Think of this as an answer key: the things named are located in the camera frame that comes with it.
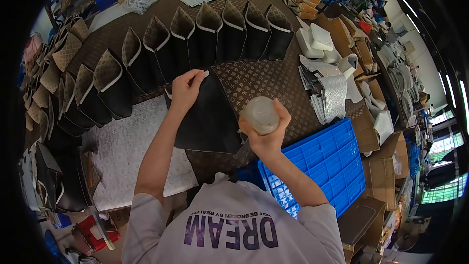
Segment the bag flap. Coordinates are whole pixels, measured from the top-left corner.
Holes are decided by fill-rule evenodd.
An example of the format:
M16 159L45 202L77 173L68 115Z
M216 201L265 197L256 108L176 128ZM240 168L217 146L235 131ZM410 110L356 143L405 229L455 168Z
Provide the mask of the bag flap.
M84 64L80 66L75 83L75 101L81 104L93 87L93 71Z
M44 110L41 110L41 122L39 123L39 129L41 133L41 141L45 142L47 138L47 132L49 131L49 116Z
M61 71L55 65L55 62L52 61L44 74L42 75L39 82L51 93L54 94L59 86Z
M55 116L54 116L54 107L52 103L52 98L49 96L49 136L51 139L52 131L54 130Z
M122 44L122 62L124 62L124 66L128 67L131 65L140 54L141 50L142 43L140 42L140 38L138 38L131 26L128 27L127 34L124 38L124 44Z
M159 51L169 40L169 31L165 25L155 16L151 20L145 30L142 42L146 49L154 52Z
M219 32L223 27L223 21L217 12L208 3L202 3L196 17L196 25L207 32Z
M246 22L244 21L243 15L229 0L225 1L225 7L221 12L221 18L228 26L240 31L246 29Z
M171 21L171 34L176 38L185 40L191 37L195 29L196 25L191 16L179 6Z
M269 23L267 22L266 17L261 13L261 11L249 1L244 7L244 19L248 25L252 26L257 30L268 32L270 30Z
M97 62L93 74L93 84L98 92L106 91L110 86L114 85L122 76L122 66L114 56L112 56L109 49L104 51Z
M36 102L32 102L31 106L28 109L28 114L31 116L32 120L34 120L35 123L40 123L41 122L41 108L39 105L36 104Z
M72 75L67 72L65 76L65 87L64 87L64 95L63 95L63 112L67 112L70 104L73 101L73 91L75 89L75 80L73 79Z
M274 29L289 33L292 31L292 25L287 17L272 4L266 10L266 19Z
M34 100L39 107L47 108L49 106L49 91L43 85L40 85L32 96L32 100Z
M32 120L31 116L25 112L25 123L26 123L26 129L30 132L32 132L33 127L34 127L34 121Z

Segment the silver patterned fabric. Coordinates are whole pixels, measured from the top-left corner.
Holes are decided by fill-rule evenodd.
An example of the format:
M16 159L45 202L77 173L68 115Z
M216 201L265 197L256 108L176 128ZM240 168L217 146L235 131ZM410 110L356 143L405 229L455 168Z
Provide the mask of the silver patterned fabric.
M103 174L93 201L99 211L130 206L138 169L145 152L167 113L164 96L132 108L132 116L113 120L102 128L94 127L82 135L83 146L97 145L93 166ZM186 152L173 148L163 196L171 196L192 187L197 180Z
M320 78L324 87L324 115L327 123L335 117L345 117L345 95L347 94L347 81L344 76L329 76Z

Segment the worker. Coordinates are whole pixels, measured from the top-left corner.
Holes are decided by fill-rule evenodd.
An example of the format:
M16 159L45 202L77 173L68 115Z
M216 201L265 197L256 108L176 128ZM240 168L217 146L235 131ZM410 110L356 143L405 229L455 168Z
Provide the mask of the worker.
M302 207L297 220L256 185L217 173L166 226L163 190L176 132L203 79L202 70L191 70L173 81L171 106L138 171L122 263L345 263L334 207L280 151L291 116L278 99L275 131L259 136L247 121L240 125L254 153Z

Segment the white paper sheet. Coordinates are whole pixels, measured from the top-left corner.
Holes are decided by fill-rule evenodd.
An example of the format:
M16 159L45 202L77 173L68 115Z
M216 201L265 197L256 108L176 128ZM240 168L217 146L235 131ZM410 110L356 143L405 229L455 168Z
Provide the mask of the white paper sheet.
M93 165L103 174L93 200L98 211L130 206L138 169L167 113L164 96L132 107L132 116L94 127L82 135L83 145L96 143ZM197 186L186 152L173 148L163 195L171 196Z

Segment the fluorescent light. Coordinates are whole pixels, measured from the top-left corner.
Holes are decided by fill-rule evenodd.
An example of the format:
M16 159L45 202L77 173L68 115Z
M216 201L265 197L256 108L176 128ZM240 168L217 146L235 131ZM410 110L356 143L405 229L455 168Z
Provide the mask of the fluorescent light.
M469 106L468 106L468 97L466 95L466 87L462 80L459 81L461 85L462 97L464 98L464 106L466 106L466 130L469 133Z
M438 75L440 76L441 85L443 86L443 92L444 92L445 95L446 95L445 83L443 83L443 78L441 77L441 73L438 72Z
M446 80L448 81L449 91L451 92L451 98L453 98L453 107L456 108L456 100L454 100L453 86L451 85L451 81L449 80L448 75L446 75Z
M420 31L418 30L418 27L415 25L414 21L410 18L410 15L408 13L406 13L407 17L409 18L409 20L412 22L412 25L414 25L415 29L417 30L417 32L420 33Z
M402 0L406 5L407 7L413 12L413 14L415 15L416 18L418 18L418 15L415 13L415 11L412 9L412 7L410 7L410 5L407 3L406 0Z

